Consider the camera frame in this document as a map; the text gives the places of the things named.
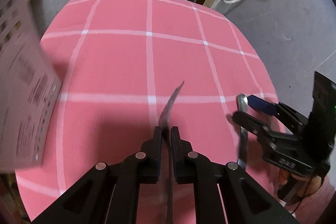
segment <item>black cable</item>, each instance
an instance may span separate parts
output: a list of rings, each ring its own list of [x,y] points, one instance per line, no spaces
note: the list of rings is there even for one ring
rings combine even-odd
[[[296,210],[299,208],[299,206],[301,205],[303,199],[305,198],[305,193],[307,192],[308,187],[309,187],[309,185],[310,185],[312,179],[313,179],[313,176],[310,178],[310,180],[309,180],[309,182],[308,182],[308,184],[307,184],[307,186],[306,186],[306,189],[305,189],[304,192],[303,192],[302,198],[301,198],[301,200],[300,200],[298,206],[296,206],[296,208],[295,208],[294,211],[291,213],[291,215],[293,215],[293,213],[295,213],[295,211],[296,211]]]

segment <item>table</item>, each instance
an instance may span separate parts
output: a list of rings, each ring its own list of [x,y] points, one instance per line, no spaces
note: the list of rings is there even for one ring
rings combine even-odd
[[[242,33],[221,14],[186,0],[71,0],[41,45],[63,87],[42,167],[16,171],[31,219],[97,162],[118,163],[139,151],[183,80],[171,125],[195,151],[221,164],[237,160],[230,119],[236,95],[277,101]],[[261,160],[252,134],[248,162],[248,173],[273,193],[270,177],[277,174]],[[138,223],[163,223],[162,192],[159,185],[141,186]],[[192,185],[175,185],[175,222],[194,223],[193,206]]]

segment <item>knife blade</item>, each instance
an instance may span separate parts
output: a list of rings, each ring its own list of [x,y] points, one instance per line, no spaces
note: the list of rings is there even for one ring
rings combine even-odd
[[[163,111],[159,118],[159,127],[162,129],[162,136],[163,140],[166,144],[167,150],[168,150],[168,161],[169,161],[169,169],[168,169],[168,176],[167,179],[167,218],[166,218],[166,224],[173,224],[174,223],[174,208],[173,208],[173,158],[172,158],[172,151],[171,151],[171,145],[170,145],[170,128],[169,128],[169,117],[170,112],[173,107],[173,104],[184,84],[184,81],[181,85],[179,85],[173,92],[173,94],[170,96],[167,104],[163,108]]]
[[[243,93],[239,94],[236,97],[236,103],[238,110],[247,113],[248,101],[245,94]],[[247,163],[247,144],[248,144],[248,132],[245,128],[240,127],[240,140],[239,140],[239,152],[237,163],[244,170],[246,169],[246,163]]]

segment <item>human hand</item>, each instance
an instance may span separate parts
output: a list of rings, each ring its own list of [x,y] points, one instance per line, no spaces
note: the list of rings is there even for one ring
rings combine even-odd
[[[295,174],[290,174],[288,171],[279,170],[278,181],[280,185],[285,185],[288,182],[289,176],[292,176],[296,180],[305,181],[303,186],[296,192],[296,195],[300,198],[305,198],[314,194],[322,185],[322,178],[319,176],[311,177],[299,177]]]

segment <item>black handle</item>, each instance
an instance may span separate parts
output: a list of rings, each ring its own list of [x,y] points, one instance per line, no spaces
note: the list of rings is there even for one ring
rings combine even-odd
[[[288,182],[278,190],[278,198],[286,203],[289,202],[304,183],[304,181],[296,180],[290,176]]]

